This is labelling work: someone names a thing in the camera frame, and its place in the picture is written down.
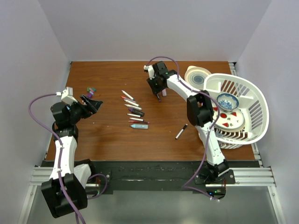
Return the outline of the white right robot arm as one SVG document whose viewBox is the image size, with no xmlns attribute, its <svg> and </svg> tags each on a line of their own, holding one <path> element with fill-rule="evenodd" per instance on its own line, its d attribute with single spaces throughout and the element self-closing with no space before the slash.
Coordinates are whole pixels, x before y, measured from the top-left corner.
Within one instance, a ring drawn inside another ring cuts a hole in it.
<svg viewBox="0 0 299 224">
<path fill-rule="evenodd" d="M 213 118 L 212 103 L 217 102 L 208 91 L 194 89 L 175 70 L 168 70 L 163 61 L 145 65 L 143 69 L 149 74 L 147 82 L 153 94 L 156 95 L 169 88 L 186 102 L 189 123 L 197 129 L 205 147 L 204 159 L 206 159 L 207 166 L 204 174 L 211 182 L 219 183 L 229 171 L 229 166 L 214 131 L 216 119 Z"/>
</svg>

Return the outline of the black cap whiteboard marker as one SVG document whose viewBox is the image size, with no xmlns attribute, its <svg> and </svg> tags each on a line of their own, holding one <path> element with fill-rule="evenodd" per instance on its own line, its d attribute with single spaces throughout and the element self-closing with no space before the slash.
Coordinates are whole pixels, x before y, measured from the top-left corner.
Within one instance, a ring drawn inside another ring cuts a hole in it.
<svg viewBox="0 0 299 224">
<path fill-rule="evenodd" d="M 188 124 L 185 124 L 182 129 L 179 131 L 179 133 L 176 135 L 175 139 L 177 140 L 180 135 L 183 133 L 183 131 L 188 127 Z"/>
</svg>

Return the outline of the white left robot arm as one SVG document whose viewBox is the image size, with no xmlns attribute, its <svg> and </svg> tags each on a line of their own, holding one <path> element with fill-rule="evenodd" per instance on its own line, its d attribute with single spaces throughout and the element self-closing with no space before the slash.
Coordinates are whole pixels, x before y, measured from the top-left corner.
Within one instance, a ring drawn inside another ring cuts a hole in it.
<svg viewBox="0 0 299 224">
<path fill-rule="evenodd" d="M 97 172 L 90 159 L 76 162 L 78 146 L 77 123 L 96 114 L 103 102 L 81 95 L 81 102 L 72 96 L 64 97 L 51 108 L 56 155 L 49 180 L 41 190 L 54 218 L 62 217 L 87 207 L 87 183 L 96 180 Z"/>
</svg>

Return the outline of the pink highlighter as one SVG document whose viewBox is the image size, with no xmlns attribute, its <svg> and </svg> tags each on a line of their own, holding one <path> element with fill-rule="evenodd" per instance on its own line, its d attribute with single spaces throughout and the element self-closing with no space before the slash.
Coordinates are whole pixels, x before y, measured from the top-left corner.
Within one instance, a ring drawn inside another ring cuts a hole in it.
<svg viewBox="0 0 299 224">
<path fill-rule="evenodd" d="M 166 96 L 167 96 L 166 89 L 162 90 L 162 96 L 163 96 L 163 97 L 166 97 Z"/>
</svg>

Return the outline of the light blue highlighter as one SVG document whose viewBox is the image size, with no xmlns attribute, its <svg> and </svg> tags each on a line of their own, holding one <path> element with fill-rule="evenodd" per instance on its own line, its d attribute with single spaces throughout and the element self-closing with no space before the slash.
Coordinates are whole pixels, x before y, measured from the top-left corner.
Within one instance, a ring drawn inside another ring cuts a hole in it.
<svg viewBox="0 0 299 224">
<path fill-rule="evenodd" d="M 134 129 L 148 129 L 149 128 L 149 126 L 146 124 L 132 124 L 130 127 L 134 128 Z"/>
</svg>

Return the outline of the pink marker pen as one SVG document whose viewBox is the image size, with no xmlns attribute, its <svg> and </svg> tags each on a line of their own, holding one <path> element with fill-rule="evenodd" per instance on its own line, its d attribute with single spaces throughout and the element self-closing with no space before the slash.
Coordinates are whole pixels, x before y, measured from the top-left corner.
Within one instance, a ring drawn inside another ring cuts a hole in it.
<svg viewBox="0 0 299 224">
<path fill-rule="evenodd" d="M 131 100 L 131 99 L 125 97 L 125 96 L 121 96 L 121 98 L 124 99 L 124 100 L 130 101 L 130 102 L 133 102 L 133 103 L 137 103 L 136 101 Z"/>
</svg>

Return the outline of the purple black highlighter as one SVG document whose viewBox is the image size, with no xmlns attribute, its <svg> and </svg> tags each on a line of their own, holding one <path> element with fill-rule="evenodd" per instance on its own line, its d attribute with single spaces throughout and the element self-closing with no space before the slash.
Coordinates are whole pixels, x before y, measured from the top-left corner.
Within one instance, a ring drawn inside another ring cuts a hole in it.
<svg viewBox="0 0 299 224">
<path fill-rule="evenodd" d="M 137 109 L 134 109 L 134 108 L 129 108 L 129 111 L 132 113 L 132 114 L 135 114 L 135 115 L 139 115 L 141 117 L 143 117 L 145 114 L 140 111 L 140 110 L 137 110 Z"/>
</svg>

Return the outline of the teal tip white marker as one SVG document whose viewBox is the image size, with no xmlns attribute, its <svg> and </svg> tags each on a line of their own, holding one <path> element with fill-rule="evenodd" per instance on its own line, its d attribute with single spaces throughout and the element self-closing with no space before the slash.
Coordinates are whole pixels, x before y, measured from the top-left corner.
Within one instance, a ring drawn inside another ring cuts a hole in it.
<svg viewBox="0 0 299 224">
<path fill-rule="evenodd" d="M 129 95 L 127 92 L 125 92 L 124 90 L 122 90 L 122 93 L 125 94 L 127 96 L 127 98 L 129 98 L 130 100 L 135 100 L 131 95 Z"/>
</svg>

